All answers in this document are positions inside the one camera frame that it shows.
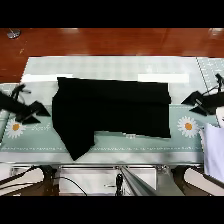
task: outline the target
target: reddish-brown wooden surface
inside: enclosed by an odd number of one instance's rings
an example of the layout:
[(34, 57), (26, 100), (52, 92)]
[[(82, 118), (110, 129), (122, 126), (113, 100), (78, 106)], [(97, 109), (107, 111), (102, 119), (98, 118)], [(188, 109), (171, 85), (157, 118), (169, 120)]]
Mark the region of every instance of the reddish-brown wooden surface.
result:
[(0, 29), (0, 83), (18, 82), (30, 56), (161, 55), (224, 57), (224, 29), (21, 28)]

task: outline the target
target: black cloth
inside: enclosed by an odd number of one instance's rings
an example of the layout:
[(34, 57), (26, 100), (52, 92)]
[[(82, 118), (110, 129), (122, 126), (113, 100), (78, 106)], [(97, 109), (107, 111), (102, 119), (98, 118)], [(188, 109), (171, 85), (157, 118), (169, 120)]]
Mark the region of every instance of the black cloth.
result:
[(73, 160), (94, 145), (95, 131), (170, 138), (167, 83), (58, 78), (53, 127)]

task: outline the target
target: white cloth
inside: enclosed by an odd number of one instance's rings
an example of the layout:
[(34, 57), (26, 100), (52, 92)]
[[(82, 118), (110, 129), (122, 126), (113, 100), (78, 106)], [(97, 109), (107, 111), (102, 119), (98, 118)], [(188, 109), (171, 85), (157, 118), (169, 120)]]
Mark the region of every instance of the white cloth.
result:
[(203, 134), (205, 174), (224, 182), (224, 128), (206, 124)]

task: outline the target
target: yellow flower center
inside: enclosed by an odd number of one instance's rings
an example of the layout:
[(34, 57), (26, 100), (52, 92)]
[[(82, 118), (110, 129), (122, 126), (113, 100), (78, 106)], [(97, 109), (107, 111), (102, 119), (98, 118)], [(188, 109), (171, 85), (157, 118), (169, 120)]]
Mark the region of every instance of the yellow flower center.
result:
[(12, 126), (13, 131), (17, 131), (19, 129), (19, 124), (14, 124)]
[(190, 123), (186, 123), (185, 124), (185, 128), (187, 129), (187, 130), (192, 130), (192, 124), (190, 124)]

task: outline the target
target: table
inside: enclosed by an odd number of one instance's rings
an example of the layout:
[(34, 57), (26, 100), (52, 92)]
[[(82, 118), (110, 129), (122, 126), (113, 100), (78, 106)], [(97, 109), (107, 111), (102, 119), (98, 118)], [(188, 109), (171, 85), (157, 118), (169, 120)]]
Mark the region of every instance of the table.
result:
[[(152, 56), (63, 56), (63, 57), (30, 57), (23, 74), (26, 80), (26, 88), (32, 91), (31, 95), (23, 94), (26, 104), (34, 100), (42, 102), (50, 110), (52, 97), (57, 92), (57, 82), (50, 81), (51, 75), (67, 75), (76, 78), (106, 79), (138, 81), (138, 74), (188, 74), (189, 83), (169, 84), (169, 93), (172, 99), (170, 114), (172, 122), (178, 122), (184, 116), (193, 116), (198, 126), (210, 122), (217, 125), (213, 116), (202, 117), (188, 112), (191, 107), (180, 105), (181, 102), (193, 91), (206, 91), (206, 82), (201, 71), (200, 60), (196, 57), (152, 57)], [(175, 130), (175, 135), (183, 137), (181, 132)], [(128, 139), (121, 134), (100, 133), (96, 138), (103, 140), (100, 147), (96, 146), (78, 160), (73, 161), (70, 155), (63, 148), (39, 147), (32, 151), (32, 147), (9, 146), (12, 141), (5, 144), (4, 138), (1, 144), (0, 162), (17, 163), (63, 163), (63, 164), (192, 164), (203, 162), (203, 152), (198, 145), (180, 147), (179, 145), (168, 145), (164, 140), (158, 142), (155, 138)], [(116, 148), (116, 142), (122, 140)]]

